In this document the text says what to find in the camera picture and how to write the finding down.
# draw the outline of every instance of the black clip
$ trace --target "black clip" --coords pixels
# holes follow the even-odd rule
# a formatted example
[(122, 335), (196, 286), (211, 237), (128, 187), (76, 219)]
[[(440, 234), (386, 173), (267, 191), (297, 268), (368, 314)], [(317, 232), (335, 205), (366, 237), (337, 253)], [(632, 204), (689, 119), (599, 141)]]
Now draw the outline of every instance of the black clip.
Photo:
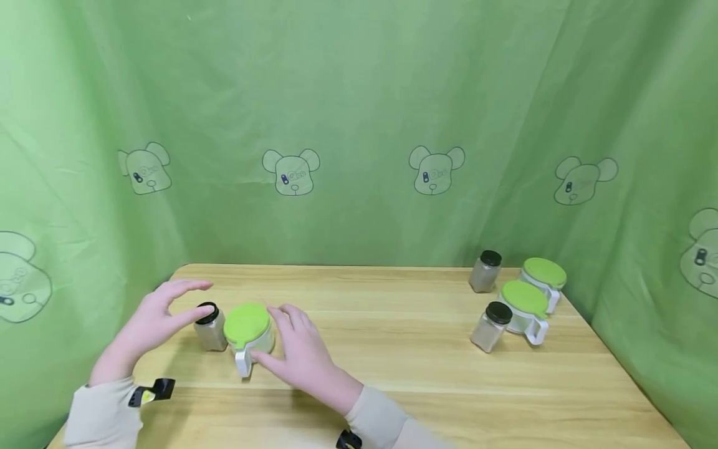
[(137, 408), (152, 401), (166, 401), (172, 397), (173, 391), (174, 379), (156, 379), (152, 388), (138, 386), (128, 405)]
[(361, 449), (361, 438), (349, 430), (343, 430), (337, 440), (337, 449)]

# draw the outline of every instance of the cartoon bear print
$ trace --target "cartoon bear print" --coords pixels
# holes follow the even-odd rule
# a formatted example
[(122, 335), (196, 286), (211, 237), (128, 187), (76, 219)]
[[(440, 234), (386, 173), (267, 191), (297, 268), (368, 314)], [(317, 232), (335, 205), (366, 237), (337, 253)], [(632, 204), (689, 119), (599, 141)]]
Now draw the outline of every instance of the cartoon bear print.
[(422, 195), (440, 195), (451, 187), (451, 172), (461, 168), (466, 155), (459, 147), (448, 153), (432, 154), (426, 147), (414, 148), (409, 155), (409, 166), (418, 170), (414, 188)]
[(52, 296), (50, 277), (30, 263), (34, 255), (32, 240), (0, 231), (0, 318), (9, 323), (33, 318)]
[(578, 157), (564, 159), (556, 168), (556, 177), (564, 180), (554, 193), (559, 204), (576, 205), (586, 203), (596, 194), (596, 184), (608, 182), (618, 175), (618, 164), (607, 157), (596, 165), (582, 164)]
[(145, 149), (118, 153), (120, 171), (130, 177), (132, 190), (137, 195), (169, 189), (172, 180), (165, 167), (169, 165), (169, 153), (157, 142), (149, 142)]
[(312, 172), (316, 172), (320, 164), (319, 155), (310, 148), (299, 156), (282, 156), (270, 149), (262, 157), (264, 169), (276, 175), (276, 191), (285, 196), (306, 195), (314, 190)]
[(718, 299), (718, 210), (696, 213), (689, 233), (694, 242), (681, 257), (681, 273), (690, 285)]

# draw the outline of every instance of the spice jar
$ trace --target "spice jar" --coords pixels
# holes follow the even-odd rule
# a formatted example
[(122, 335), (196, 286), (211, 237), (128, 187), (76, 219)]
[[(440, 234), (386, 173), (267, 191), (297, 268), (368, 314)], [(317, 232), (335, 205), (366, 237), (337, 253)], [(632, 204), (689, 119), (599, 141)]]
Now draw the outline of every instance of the spice jar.
[(511, 322), (511, 318), (513, 312), (506, 304), (498, 301), (490, 302), (471, 333), (471, 343), (482, 351), (490, 353), (501, 339), (501, 334)]
[(476, 261), (471, 271), (469, 285), (476, 293), (488, 293), (493, 290), (499, 271), (501, 271), (501, 254), (487, 249)]
[(211, 305), (215, 309), (206, 317), (195, 321), (195, 331), (200, 338), (200, 345), (205, 351), (224, 351), (227, 339), (224, 336), (225, 316), (214, 302), (203, 302), (197, 307)]

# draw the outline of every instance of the white handle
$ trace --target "white handle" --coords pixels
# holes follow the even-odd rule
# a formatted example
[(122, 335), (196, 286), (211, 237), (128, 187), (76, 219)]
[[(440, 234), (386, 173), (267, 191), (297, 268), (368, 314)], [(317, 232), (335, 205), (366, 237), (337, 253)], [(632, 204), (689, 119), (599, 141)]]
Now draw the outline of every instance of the white handle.
[(549, 294), (549, 308), (546, 309), (546, 313), (553, 313), (554, 309), (556, 309), (556, 305), (559, 303), (559, 299), (561, 299), (561, 292), (554, 288), (549, 288)]
[(234, 355), (234, 363), (237, 365), (237, 371), (239, 371), (239, 377), (246, 379), (252, 374), (252, 356), (249, 354), (249, 349), (244, 348), (241, 351), (237, 350)]
[(528, 342), (534, 346), (542, 344), (544, 342), (544, 337), (546, 337), (546, 332), (548, 331), (549, 324), (546, 321), (533, 317), (531, 324), (528, 325), (528, 329), (526, 329)]

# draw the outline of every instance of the sleeve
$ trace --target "sleeve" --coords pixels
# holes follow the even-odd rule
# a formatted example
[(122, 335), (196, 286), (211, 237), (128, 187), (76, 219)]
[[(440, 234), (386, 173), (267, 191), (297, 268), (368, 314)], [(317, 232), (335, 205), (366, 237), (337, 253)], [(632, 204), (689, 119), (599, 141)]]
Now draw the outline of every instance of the sleeve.
[(450, 449), (399, 405), (377, 389), (365, 386), (346, 416), (363, 449)]
[(65, 428), (67, 449), (134, 449), (142, 428), (139, 408), (129, 406), (136, 388), (127, 378), (77, 390)]

